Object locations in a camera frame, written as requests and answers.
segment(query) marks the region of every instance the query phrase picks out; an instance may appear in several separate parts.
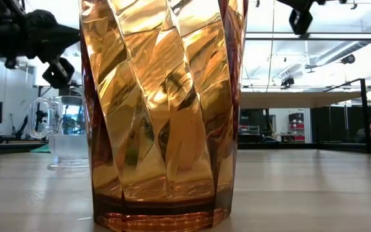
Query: faceted glass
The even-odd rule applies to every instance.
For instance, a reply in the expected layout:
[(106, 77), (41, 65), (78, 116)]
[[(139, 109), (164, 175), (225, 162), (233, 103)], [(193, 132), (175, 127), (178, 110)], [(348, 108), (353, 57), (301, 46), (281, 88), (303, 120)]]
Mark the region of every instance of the faceted glass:
[(247, 0), (82, 0), (96, 223), (194, 231), (231, 212)]

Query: pitcher handle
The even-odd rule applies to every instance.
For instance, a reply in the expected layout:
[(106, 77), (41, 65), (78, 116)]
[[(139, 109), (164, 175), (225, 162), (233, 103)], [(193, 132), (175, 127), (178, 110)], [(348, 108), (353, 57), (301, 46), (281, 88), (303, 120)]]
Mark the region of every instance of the pitcher handle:
[[(44, 104), (48, 108), (48, 120), (42, 131), (37, 131), (35, 125), (37, 123), (37, 106), (38, 104)], [(55, 133), (57, 128), (57, 120), (55, 120), (56, 111), (58, 105), (49, 99), (39, 97), (31, 102), (30, 111), (28, 112), (28, 133), (31, 137), (36, 139), (42, 139), (49, 134)]]

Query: glass base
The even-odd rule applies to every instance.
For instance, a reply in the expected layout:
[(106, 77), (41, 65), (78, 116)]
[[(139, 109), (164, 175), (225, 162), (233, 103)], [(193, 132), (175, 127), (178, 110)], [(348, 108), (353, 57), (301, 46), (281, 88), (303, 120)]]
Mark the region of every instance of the glass base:
[(127, 202), (94, 195), (94, 221), (118, 232), (186, 232), (209, 229), (230, 215), (232, 194), (228, 189), (219, 192), (215, 199), (210, 197), (172, 203)]
[(82, 169), (88, 168), (88, 159), (64, 159), (58, 158), (54, 163), (49, 164), (47, 168), (49, 170), (59, 169)]
[(186, 232), (209, 229), (229, 216), (227, 209), (181, 215), (121, 215), (107, 213), (97, 216), (95, 222), (113, 231), (124, 232)]

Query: cable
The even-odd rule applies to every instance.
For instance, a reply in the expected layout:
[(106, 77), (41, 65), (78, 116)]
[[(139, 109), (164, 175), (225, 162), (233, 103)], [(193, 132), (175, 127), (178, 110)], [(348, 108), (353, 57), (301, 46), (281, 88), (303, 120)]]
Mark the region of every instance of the cable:
[(276, 17), (274, 15), (274, 11), (275, 11), (275, 4), (276, 4), (276, 0), (273, 0), (273, 20), (272, 20), (272, 28), (271, 28), (271, 49), (270, 49), (270, 65), (269, 65), (269, 80), (267, 81), (267, 87), (265, 89), (265, 92), (267, 93), (267, 91), (269, 90), (269, 85), (270, 85), (270, 74), (271, 74), (271, 61), (272, 61), (272, 56), (273, 56), (273, 44), (274, 44), (274, 18)]

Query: wooden table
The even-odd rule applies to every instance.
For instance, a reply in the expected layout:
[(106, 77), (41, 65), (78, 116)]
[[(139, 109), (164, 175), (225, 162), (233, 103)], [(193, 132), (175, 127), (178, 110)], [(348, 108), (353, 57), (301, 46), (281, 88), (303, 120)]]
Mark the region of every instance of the wooden table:
[[(101, 232), (88, 170), (50, 154), (0, 155), (0, 231)], [(314, 150), (239, 151), (231, 218), (210, 231), (371, 232), (371, 160)]]

